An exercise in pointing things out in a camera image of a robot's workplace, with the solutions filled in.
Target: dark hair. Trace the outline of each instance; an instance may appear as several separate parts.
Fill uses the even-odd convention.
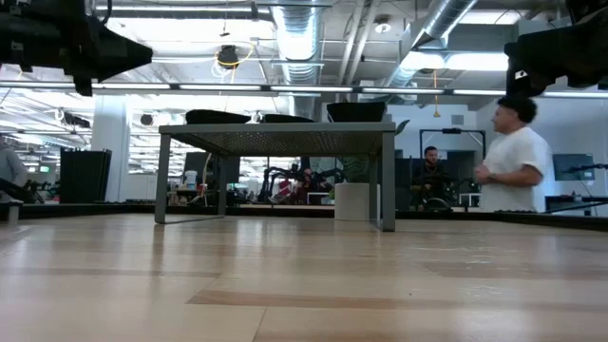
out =
[[[428,151],[437,151],[437,147],[429,146],[429,147],[425,148],[425,155],[428,153]]]
[[[536,117],[536,104],[524,96],[505,96],[498,105],[515,110],[520,121],[526,124],[532,123]]]

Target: wooden floor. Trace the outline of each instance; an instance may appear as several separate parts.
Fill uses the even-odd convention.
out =
[[[0,341],[608,340],[608,235],[317,218],[0,227]]]

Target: computer screen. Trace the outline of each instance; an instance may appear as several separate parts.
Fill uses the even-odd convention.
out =
[[[554,154],[553,168],[556,181],[594,181],[596,173],[593,169],[569,172],[570,169],[584,165],[593,165],[591,154]]]

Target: metal table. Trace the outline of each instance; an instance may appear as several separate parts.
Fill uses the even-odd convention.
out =
[[[161,153],[155,221],[167,222],[166,188],[171,139],[224,158],[241,157],[370,157],[370,184],[378,183],[377,163],[382,163],[382,220],[385,232],[395,230],[395,123],[261,123],[187,124],[159,128]],[[370,187],[370,218],[377,218],[377,189]],[[226,176],[219,173],[218,217],[226,213]]]

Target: man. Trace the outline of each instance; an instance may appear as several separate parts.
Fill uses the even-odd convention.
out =
[[[544,212],[544,195],[538,186],[551,163],[548,143],[528,124],[536,117],[534,101],[504,97],[492,119],[502,134],[490,145],[484,163],[475,169],[482,185],[486,212]]]
[[[28,170],[23,165],[15,150],[8,144],[0,142],[0,178],[17,186],[23,186],[28,180]],[[0,201],[9,201],[10,197],[0,192]]]
[[[425,164],[422,168],[416,167],[413,170],[412,183],[424,185],[427,194],[442,199],[445,196],[444,177],[446,172],[438,161],[437,147],[429,146],[425,148]]]

